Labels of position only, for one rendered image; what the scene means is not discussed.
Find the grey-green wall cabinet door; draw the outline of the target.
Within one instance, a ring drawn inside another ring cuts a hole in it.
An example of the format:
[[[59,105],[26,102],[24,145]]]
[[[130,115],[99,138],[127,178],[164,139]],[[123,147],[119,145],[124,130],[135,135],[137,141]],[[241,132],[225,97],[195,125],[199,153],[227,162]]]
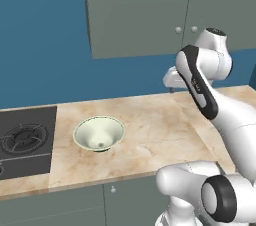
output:
[[[256,49],[256,0],[189,0],[183,44],[194,43],[207,27],[227,35],[230,51]]]
[[[188,0],[86,0],[95,59],[174,54],[182,44]],[[175,27],[181,27],[177,34]]]

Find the black gas hob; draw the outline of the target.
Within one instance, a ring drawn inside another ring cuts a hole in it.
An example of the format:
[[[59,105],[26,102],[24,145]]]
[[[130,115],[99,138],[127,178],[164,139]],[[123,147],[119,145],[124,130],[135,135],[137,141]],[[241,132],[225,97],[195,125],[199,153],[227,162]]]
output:
[[[0,111],[0,180],[51,169],[57,107]]]

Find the grey-green base cabinet door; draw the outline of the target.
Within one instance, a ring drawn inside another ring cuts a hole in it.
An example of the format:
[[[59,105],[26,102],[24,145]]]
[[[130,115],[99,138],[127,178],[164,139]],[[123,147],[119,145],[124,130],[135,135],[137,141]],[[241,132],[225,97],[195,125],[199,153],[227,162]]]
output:
[[[104,184],[103,189],[107,226],[155,226],[169,200],[157,189],[154,176]]]
[[[0,201],[0,226],[107,226],[103,189],[90,186]]]

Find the pale green pot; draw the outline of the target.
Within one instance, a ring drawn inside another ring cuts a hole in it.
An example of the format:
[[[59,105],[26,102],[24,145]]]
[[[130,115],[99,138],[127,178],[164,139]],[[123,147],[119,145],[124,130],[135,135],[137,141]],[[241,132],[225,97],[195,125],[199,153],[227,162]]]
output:
[[[94,116],[81,121],[73,131],[73,140],[81,148],[104,152],[120,143],[125,136],[122,122],[110,116]]]

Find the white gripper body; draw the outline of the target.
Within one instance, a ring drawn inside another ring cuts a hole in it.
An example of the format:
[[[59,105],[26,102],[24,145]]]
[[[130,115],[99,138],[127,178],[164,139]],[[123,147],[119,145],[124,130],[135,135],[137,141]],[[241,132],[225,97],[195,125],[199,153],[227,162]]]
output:
[[[171,93],[174,93],[177,88],[186,89],[186,84],[178,74],[176,67],[170,67],[163,77],[163,84]]]

